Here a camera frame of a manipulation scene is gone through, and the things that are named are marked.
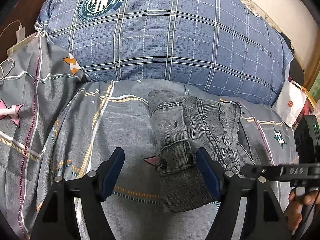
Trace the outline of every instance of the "bed sheet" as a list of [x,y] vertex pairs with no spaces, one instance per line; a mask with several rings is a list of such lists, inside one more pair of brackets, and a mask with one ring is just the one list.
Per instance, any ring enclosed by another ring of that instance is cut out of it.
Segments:
[[[159,176],[143,160],[157,155],[148,102],[154,90],[203,102],[231,101],[241,108],[238,141],[247,153],[256,152],[262,164],[298,162],[293,132],[270,106],[160,79],[89,82],[77,60],[48,42],[45,32],[2,67],[11,71],[0,85],[0,107],[14,113],[0,118],[0,209],[21,238],[32,232],[55,176],[80,178],[122,147],[124,167],[112,196],[102,204],[116,239],[205,239],[219,203],[207,199],[194,210],[163,212]],[[271,186],[284,210],[289,184]],[[82,239],[89,239],[81,201],[76,199],[75,205]],[[244,210],[242,200],[240,218]],[[241,227],[237,223],[234,239]]]

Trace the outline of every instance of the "human hand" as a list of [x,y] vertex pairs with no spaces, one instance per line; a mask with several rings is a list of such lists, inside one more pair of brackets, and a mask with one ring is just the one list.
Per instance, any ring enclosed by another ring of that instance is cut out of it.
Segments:
[[[302,205],[312,206],[314,200],[316,199],[318,191],[312,191],[304,198],[300,200],[295,200],[295,191],[292,190],[289,194],[289,205],[284,211],[284,215],[288,218],[287,226],[290,231],[296,230],[302,220],[302,215],[300,214],[302,210]],[[320,204],[320,197],[317,198],[316,204]]]

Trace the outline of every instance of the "pillow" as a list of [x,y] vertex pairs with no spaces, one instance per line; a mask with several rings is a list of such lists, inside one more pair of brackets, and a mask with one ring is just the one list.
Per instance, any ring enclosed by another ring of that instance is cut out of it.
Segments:
[[166,79],[251,103],[275,102],[293,58],[239,0],[47,0],[35,28],[93,81]]

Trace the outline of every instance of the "pink star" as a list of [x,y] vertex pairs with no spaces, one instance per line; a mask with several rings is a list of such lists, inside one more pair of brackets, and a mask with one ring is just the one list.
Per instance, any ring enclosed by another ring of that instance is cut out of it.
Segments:
[[148,157],[143,159],[146,163],[151,164],[152,166],[156,166],[156,164],[159,162],[158,158],[156,156]]
[[20,108],[23,106],[24,104],[18,105],[18,106],[11,106],[9,108],[7,108],[7,106],[5,105],[4,101],[1,99],[0,100],[0,120],[6,118],[7,116],[9,116],[11,118],[11,120],[14,122],[14,124],[20,128],[20,124],[19,124],[19,111]]

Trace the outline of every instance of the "button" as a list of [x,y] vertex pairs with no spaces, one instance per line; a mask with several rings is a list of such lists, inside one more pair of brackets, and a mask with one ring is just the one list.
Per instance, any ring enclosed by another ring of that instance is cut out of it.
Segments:
[[164,158],[160,159],[159,167],[160,167],[161,170],[165,170],[168,167],[168,163]]

